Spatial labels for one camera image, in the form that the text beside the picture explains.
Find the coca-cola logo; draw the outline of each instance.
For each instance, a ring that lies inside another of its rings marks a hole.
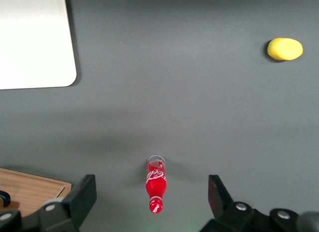
[[[148,175],[146,176],[146,183],[150,180],[154,180],[154,179],[161,178],[161,177],[163,177],[163,179],[166,180],[163,171],[160,171],[160,170],[150,171],[150,172],[148,172]]]

